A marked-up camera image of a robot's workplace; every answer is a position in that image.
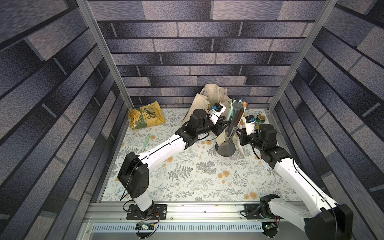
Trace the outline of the mint handle cream spatula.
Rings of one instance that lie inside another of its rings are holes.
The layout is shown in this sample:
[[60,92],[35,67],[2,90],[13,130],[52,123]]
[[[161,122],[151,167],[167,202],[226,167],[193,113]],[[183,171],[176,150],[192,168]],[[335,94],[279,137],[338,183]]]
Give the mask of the mint handle cream spatula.
[[233,116],[233,113],[234,113],[234,106],[235,106],[235,103],[237,101],[235,99],[233,99],[231,105],[230,105],[230,109],[229,109],[229,112],[227,114],[227,117],[226,117],[226,121],[229,121],[230,123],[227,125],[227,128],[225,130],[222,131],[222,133],[219,135],[219,137],[217,138],[217,145],[218,147],[223,144],[224,142],[227,142],[228,139],[229,139],[229,136],[230,136],[230,130],[231,130],[231,121],[232,121],[232,116]]

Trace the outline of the grey utensil rack stand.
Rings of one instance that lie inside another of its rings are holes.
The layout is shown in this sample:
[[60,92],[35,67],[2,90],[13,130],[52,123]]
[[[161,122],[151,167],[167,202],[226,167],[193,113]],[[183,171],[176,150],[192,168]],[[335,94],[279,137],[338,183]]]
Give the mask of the grey utensil rack stand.
[[221,133],[222,137],[217,138],[215,146],[217,153],[223,157],[231,157],[236,151],[233,137],[236,134],[240,119],[244,113],[244,109],[245,107],[242,103],[242,99],[238,101],[233,99],[226,117],[226,121],[229,121],[229,125]]

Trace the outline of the mint handle cream spoon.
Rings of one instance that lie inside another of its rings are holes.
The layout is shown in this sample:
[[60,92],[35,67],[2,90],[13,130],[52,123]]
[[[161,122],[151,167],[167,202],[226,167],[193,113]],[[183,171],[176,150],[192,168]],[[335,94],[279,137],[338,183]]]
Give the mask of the mint handle cream spoon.
[[146,147],[147,147],[147,145],[148,145],[148,142],[149,142],[150,138],[151,138],[151,134],[148,134],[148,135],[146,136],[146,139],[145,139],[145,142],[144,142],[144,145],[143,145],[143,148],[142,148],[141,153],[143,153],[143,152],[145,151],[145,149],[146,149]]

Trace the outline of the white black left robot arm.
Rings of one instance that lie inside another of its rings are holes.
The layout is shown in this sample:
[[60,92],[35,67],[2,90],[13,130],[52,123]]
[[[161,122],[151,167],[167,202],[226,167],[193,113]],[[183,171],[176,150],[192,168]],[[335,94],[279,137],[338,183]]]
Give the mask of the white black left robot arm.
[[209,111],[195,109],[190,119],[168,140],[144,153],[126,155],[118,179],[142,215],[148,216],[154,210],[154,201],[147,191],[152,168],[193,144],[203,142],[199,135],[213,133],[218,137],[230,123],[221,116],[226,109],[219,103]]

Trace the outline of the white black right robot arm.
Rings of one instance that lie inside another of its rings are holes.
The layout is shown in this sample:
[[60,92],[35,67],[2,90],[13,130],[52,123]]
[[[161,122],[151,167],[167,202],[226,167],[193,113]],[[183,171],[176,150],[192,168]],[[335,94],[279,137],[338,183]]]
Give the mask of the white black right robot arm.
[[264,219],[281,217],[306,233],[310,240],[350,240],[353,211],[338,204],[322,191],[296,164],[293,157],[277,144],[277,131],[262,124],[254,131],[240,130],[242,146],[259,150],[261,159],[275,170],[300,196],[306,209],[292,205],[276,194],[262,197],[257,209],[245,210],[246,217],[259,215]]

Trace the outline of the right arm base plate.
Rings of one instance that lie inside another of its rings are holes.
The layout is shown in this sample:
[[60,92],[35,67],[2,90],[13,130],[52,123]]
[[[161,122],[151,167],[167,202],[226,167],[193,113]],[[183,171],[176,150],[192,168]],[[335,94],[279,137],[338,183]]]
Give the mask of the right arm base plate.
[[244,204],[244,210],[241,215],[247,220],[265,219],[263,213],[266,210],[266,205],[261,204]]

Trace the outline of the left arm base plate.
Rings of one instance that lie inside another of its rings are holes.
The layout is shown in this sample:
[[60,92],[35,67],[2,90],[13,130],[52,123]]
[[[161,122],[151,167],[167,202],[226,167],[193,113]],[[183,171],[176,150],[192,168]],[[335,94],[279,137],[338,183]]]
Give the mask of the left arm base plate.
[[129,205],[127,212],[127,220],[146,220],[152,217],[155,220],[165,220],[167,217],[168,205],[166,204],[153,204],[144,212],[140,210],[137,205]]

